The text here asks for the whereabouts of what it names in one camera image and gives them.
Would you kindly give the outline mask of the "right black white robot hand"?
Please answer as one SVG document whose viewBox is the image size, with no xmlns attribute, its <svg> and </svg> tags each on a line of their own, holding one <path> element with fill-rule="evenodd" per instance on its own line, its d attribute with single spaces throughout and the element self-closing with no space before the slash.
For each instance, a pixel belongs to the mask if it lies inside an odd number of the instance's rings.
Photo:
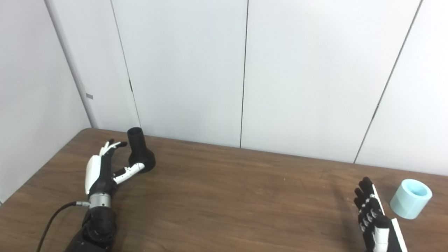
<svg viewBox="0 0 448 252">
<path fill-rule="evenodd" d="M 384 212 L 376 187 L 369 177 L 363 177 L 354 190 L 358 209 L 357 222 L 363 233 L 367 252 L 408 251 L 396 218 Z"/>
</svg>

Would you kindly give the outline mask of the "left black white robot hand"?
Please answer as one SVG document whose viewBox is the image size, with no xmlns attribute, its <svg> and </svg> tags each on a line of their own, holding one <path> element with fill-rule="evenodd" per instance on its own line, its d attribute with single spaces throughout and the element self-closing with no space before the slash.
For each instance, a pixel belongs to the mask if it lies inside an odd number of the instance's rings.
<svg viewBox="0 0 448 252">
<path fill-rule="evenodd" d="M 85 194 L 88 197 L 94 194 L 111 195 L 117 185 L 145 168 L 143 163 L 136 163 L 119 170 L 118 175 L 112 172 L 112 157 L 115 150 L 126 145 L 127 142 L 114 142 L 114 139 L 110 139 L 101 147 L 98 155 L 91 156 L 85 173 Z"/>
</svg>

